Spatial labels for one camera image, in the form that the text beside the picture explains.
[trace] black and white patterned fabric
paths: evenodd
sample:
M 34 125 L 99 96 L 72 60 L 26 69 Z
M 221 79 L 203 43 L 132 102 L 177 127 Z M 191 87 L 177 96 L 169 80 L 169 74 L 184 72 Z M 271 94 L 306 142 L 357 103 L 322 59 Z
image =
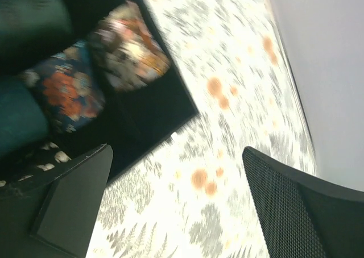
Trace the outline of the black and white patterned fabric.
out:
M 0 187 L 9 185 L 12 182 L 23 181 L 39 173 L 57 168 L 63 163 L 71 160 L 66 153 L 61 151 L 57 144 L 45 142 L 39 148 L 23 155 L 11 167 L 11 171 L 0 174 Z

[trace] floral cushion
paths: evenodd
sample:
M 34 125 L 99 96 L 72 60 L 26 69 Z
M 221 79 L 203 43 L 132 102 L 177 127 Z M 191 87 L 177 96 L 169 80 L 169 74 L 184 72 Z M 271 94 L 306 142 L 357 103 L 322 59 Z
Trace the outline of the floral cushion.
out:
M 117 91 L 147 86 L 169 68 L 134 2 L 117 7 L 89 36 L 92 54 Z
M 23 155 L 10 169 L 10 172 L 0 175 L 0 187 L 13 182 L 23 181 L 37 174 L 49 171 L 71 160 L 53 142 L 45 142 L 37 149 Z
M 79 41 L 22 73 L 57 132 L 73 132 L 104 108 L 105 99 L 91 69 L 84 41 Z

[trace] white wall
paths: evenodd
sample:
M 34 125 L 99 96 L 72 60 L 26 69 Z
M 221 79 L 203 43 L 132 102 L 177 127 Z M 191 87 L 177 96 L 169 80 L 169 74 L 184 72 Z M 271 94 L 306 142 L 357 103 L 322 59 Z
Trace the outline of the white wall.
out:
M 270 0 L 318 176 L 364 191 L 364 0 Z

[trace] floor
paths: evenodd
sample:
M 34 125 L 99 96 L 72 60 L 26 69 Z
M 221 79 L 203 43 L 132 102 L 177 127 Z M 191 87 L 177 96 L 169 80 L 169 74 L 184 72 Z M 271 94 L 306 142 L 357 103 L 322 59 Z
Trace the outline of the floor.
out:
M 315 174 L 266 0 L 146 0 L 201 115 L 106 189 L 87 257 L 268 257 L 241 154 Z

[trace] blue floral pillow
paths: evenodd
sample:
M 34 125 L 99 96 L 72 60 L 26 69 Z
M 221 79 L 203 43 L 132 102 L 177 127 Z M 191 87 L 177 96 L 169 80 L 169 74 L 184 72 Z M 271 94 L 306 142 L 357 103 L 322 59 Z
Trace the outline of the blue floral pillow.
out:
M 94 79 L 84 41 L 21 74 L 58 132 L 73 132 L 94 119 L 105 97 Z

